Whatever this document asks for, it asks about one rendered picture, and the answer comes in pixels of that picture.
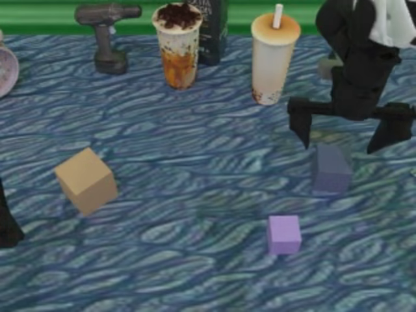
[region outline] water-patterned tablecloth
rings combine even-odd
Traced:
[[[367,155],[376,122],[318,116],[313,145],[351,151],[347,194],[311,194],[313,148],[289,131],[289,95],[328,98],[328,52],[300,39],[280,104],[250,94],[251,38],[185,91],[165,85],[156,38],[117,39],[123,76],[96,73],[87,36],[15,36],[21,81],[0,100],[0,176],[27,238],[0,250],[1,312],[416,311],[415,141]],[[403,54],[387,100],[416,99]],[[89,218],[53,168],[90,146],[117,200]],[[268,215],[298,215],[300,253],[267,254]]]

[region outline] straw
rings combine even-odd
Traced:
[[[283,14],[283,5],[278,4],[274,10],[274,18],[273,18],[273,28],[279,29],[280,28],[280,19],[281,15]]]

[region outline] green background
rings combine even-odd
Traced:
[[[324,0],[282,0],[284,13],[302,26],[302,33],[317,33],[315,15]],[[143,9],[141,18],[119,21],[119,34],[155,34],[150,23],[154,10],[168,2],[160,0],[105,1],[105,0],[0,0],[0,28],[5,34],[90,34],[92,29],[78,25],[73,14],[81,3],[138,4]],[[271,0],[229,0],[228,27],[231,34],[249,34],[250,24],[265,12],[272,12],[277,2]]]

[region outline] chocolate topping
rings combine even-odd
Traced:
[[[186,29],[195,25],[201,19],[201,14],[192,11],[188,3],[181,5],[168,4],[157,13],[157,20],[166,21],[164,27],[167,29],[173,28],[175,25]]]

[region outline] milkshake cup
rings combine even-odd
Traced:
[[[281,15],[276,21],[275,15],[261,15],[252,23],[252,94],[262,105],[279,101],[294,45],[300,36],[300,26],[294,19]]]
[[[181,23],[180,14],[172,18],[160,18],[159,12],[168,6],[172,8],[172,5],[182,6],[183,3],[171,3],[158,8],[153,13],[152,23],[157,31],[166,82],[172,88],[186,89],[192,86],[196,78],[202,14],[195,6],[188,5],[190,11],[198,16],[194,23]]]

